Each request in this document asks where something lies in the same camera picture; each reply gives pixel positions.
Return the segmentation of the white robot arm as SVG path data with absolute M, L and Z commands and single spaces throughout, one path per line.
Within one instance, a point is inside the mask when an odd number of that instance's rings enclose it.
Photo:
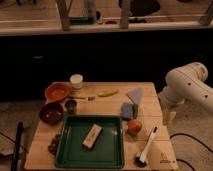
M 182 105 L 185 100 L 213 114 L 213 88 L 205 84 L 207 78 L 208 70 L 200 62 L 174 68 L 166 74 L 166 86 L 158 94 L 164 125 L 175 118 L 173 108 Z

